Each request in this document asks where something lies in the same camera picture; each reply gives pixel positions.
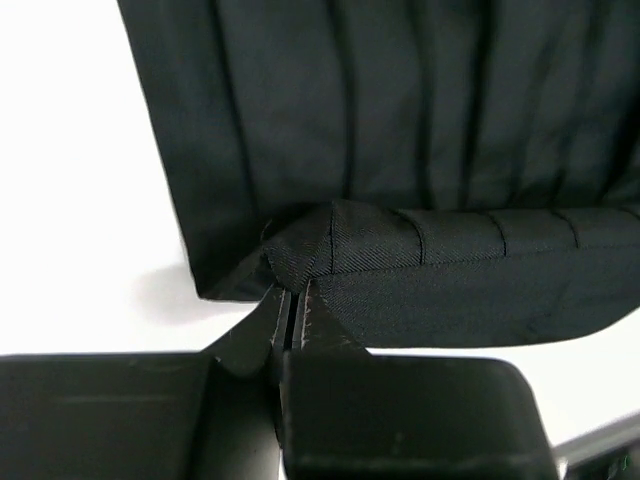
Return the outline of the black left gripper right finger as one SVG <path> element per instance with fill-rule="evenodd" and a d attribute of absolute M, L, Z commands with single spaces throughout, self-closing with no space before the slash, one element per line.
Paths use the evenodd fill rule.
<path fill-rule="evenodd" d="M 528 382 L 487 358 L 369 353 L 310 283 L 280 383 L 291 479 L 549 479 Z"/>

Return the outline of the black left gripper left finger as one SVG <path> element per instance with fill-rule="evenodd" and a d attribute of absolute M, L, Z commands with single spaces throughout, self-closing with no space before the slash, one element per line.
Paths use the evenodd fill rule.
<path fill-rule="evenodd" d="M 271 354 L 291 296 L 195 353 L 16 355 L 1 361 L 5 479 L 275 479 Z"/>

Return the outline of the black pleated skirt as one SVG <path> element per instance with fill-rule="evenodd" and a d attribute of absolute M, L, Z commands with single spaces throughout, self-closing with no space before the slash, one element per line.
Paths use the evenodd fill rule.
<path fill-rule="evenodd" d="M 123 1 L 195 288 L 370 347 L 639 305 L 635 1 Z"/>

